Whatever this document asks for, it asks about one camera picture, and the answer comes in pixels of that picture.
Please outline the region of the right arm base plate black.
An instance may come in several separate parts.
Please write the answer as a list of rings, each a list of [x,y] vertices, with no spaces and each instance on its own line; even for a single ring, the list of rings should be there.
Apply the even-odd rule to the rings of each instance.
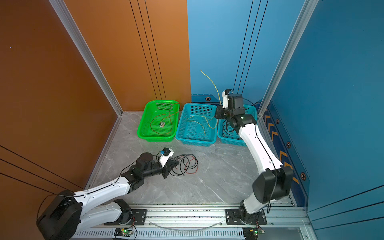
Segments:
[[[267,217],[264,210],[254,214],[248,214],[245,209],[226,209],[225,217],[227,225],[267,225]]]

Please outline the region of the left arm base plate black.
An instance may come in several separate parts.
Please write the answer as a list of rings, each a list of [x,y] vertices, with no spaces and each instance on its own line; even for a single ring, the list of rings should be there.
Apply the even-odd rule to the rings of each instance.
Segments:
[[[147,217],[147,209],[123,210],[114,222],[104,223],[105,226],[143,226]]]

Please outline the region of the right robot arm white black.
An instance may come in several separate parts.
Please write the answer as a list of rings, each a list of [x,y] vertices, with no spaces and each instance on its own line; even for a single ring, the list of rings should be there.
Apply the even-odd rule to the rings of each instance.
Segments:
[[[230,124],[245,142],[257,165],[258,177],[252,185],[253,193],[239,206],[240,220],[250,225],[264,207],[289,195],[294,171],[283,166],[263,138],[257,120],[245,113],[242,95],[226,89],[222,96],[223,103],[217,107],[215,118]]]

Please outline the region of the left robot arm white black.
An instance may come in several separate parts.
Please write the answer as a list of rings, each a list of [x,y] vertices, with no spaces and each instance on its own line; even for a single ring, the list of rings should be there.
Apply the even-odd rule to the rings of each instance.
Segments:
[[[179,165],[172,150],[165,149],[160,153],[160,157],[141,154],[116,179],[105,184],[57,194],[36,221],[43,238],[69,240],[76,233],[100,224],[127,224],[131,219],[131,208],[121,197],[140,188],[145,178],[157,175],[167,178]]]

